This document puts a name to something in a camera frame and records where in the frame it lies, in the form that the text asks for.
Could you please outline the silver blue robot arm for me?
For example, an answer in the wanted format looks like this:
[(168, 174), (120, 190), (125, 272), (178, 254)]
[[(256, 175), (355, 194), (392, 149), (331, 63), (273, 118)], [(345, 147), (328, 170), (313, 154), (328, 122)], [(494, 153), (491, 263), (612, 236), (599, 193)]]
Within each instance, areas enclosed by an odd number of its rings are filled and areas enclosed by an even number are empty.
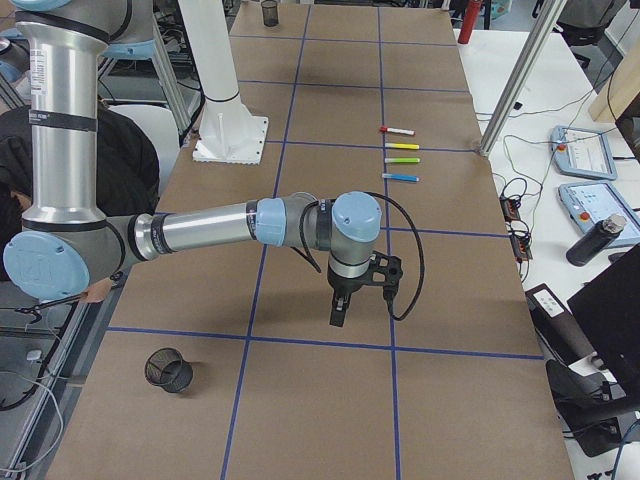
[(30, 46), (33, 196), (3, 263), (25, 293), (57, 300), (161, 255), (256, 240), (329, 255), (330, 322), (351, 295), (384, 286), (396, 267), (374, 248), (381, 209), (369, 193), (307, 193), (175, 214), (109, 217), (97, 206), (97, 60), (108, 47), (152, 39), (148, 1), (19, 1)]

